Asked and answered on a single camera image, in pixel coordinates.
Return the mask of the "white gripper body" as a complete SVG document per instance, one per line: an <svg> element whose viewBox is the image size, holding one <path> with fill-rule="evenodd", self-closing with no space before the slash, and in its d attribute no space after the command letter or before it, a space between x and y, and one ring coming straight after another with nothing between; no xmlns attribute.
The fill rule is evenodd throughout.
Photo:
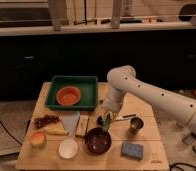
<svg viewBox="0 0 196 171"><path fill-rule="evenodd" d="M124 96L124 92L114 87L110 87L103 100L104 109L114 113L119 113L123 106Z"/></svg>

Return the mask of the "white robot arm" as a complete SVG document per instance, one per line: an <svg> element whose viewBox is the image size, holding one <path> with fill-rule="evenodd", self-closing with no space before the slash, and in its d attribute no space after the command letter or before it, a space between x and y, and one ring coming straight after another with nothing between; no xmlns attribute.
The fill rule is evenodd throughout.
<svg viewBox="0 0 196 171"><path fill-rule="evenodd" d="M119 113L124 96L131 93L170 114L196 134L196 100L138 80L135 69L130 65L111 69L107 81L109 88L103 100L105 110Z"/></svg>

